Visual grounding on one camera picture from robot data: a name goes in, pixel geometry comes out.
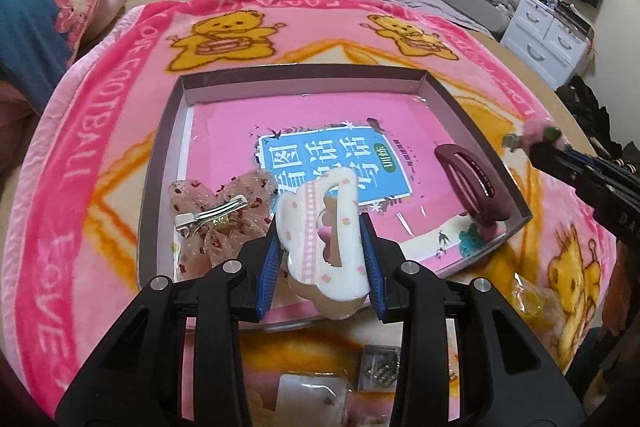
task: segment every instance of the teddy bear print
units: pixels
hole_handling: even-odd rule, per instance
[[[442,43],[436,33],[425,33],[417,26],[387,15],[369,15],[367,18],[380,28],[369,24],[360,26],[375,31],[381,37],[393,39],[401,54],[406,57],[436,55],[447,60],[458,60],[458,56]]]
[[[574,225],[556,232],[560,253],[548,266],[549,288],[558,292],[566,322],[558,339],[558,365],[564,370],[574,354],[585,325],[593,318],[600,295],[600,264],[596,242],[589,241],[591,262],[584,267]]]
[[[169,64],[169,71],[193,70],[216,60],[271,57],[275,50],[268,37],[285,24],[262,27],[263,18],[255,10],[240,10],[196,22],[191,35],[169,38],[172,48],[182,49]]]

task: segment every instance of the green oval label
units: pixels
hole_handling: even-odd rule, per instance
[[[378,155],[378,158],[380,158],[382,168],[385,169],[386,172],[396,171],[396,163],[394,162],[394,158],[391,156],[389,149],[386,148],[386,145],[383,143],[376,143],[373,145],[373,150]]]

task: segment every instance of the green bead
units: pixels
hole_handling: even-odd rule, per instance
[[[562,131],[558,127],[546,127],[542,136],[546,142],[555,143],[561,139]]]

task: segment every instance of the pink flower print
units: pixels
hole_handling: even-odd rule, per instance
[[[96,0],[53,0],[60,8],[56,18],[56,30],[69,33],[67,44],[74,49],[88,24]]]

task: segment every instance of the pink blanket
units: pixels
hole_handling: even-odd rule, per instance
[[[47,412],[135,295],[146,163],[177,77],[290,62],[408,66],[442,81],[534,213],[476,272],[507,295],[514,273],[551,287],[564,317],[543,340],[561,367],[571,360],[609,281],[614,238],[572,190],[500,147],[546,112],[487,49],[441,18],[379,1],[158,2],[132,10],[65,75],[20,177],[2,267],[4,331],[13,368]],[[294,344],[296,360],[309,356]],[[245,371],[266,371],[265,360],[252,351]]]

